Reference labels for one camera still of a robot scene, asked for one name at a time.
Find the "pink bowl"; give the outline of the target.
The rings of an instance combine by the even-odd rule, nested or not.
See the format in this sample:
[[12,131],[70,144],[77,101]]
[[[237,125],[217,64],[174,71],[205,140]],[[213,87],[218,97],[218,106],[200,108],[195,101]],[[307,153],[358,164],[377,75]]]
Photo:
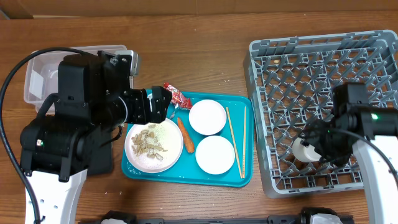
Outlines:
[[190,109],[190,126],[199,134],[211,136],[219,133],[226,124],[226,111],[215,100],[200,100]]

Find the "white cup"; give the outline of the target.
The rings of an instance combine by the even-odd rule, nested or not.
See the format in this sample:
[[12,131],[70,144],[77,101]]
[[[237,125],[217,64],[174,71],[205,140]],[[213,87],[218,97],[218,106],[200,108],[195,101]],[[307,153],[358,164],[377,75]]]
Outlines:
[[292,153],[301,162],[318,162],[321,159],[321,155],[315,152],[315,148],[312,145],[304,145],[302,138],[297,138],[293,142]]

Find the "white bowl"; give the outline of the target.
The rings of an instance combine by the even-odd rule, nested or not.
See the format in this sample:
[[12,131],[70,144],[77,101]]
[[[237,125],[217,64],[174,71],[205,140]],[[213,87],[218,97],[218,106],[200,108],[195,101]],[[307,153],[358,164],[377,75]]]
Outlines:
[[195,158],[204,172],[220,175],[232,168],[236,156],[233,145],[226,138],[208,136],[198,144]]

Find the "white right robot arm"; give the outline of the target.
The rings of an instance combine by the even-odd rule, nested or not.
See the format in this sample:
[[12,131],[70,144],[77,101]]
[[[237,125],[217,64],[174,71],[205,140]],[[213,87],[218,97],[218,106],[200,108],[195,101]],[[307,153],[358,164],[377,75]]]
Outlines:
[[345,165],[361,171],[371,223],[397,223],[397,109],[373,106],[363,83],[333,89],[333,117],[298,133],[292,152],[301,162]]

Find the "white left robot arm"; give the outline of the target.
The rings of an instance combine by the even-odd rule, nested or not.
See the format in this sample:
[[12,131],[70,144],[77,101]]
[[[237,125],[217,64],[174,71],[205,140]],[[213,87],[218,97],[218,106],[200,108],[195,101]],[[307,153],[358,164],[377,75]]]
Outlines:
[[57,72],[57,92],[20,137],[29,223],[73,223],[89,170],[111,166],[112,131],[124,123],[163,122],[172,99],[162,86],[131,88],[137,55],[130,50],[68,49]]

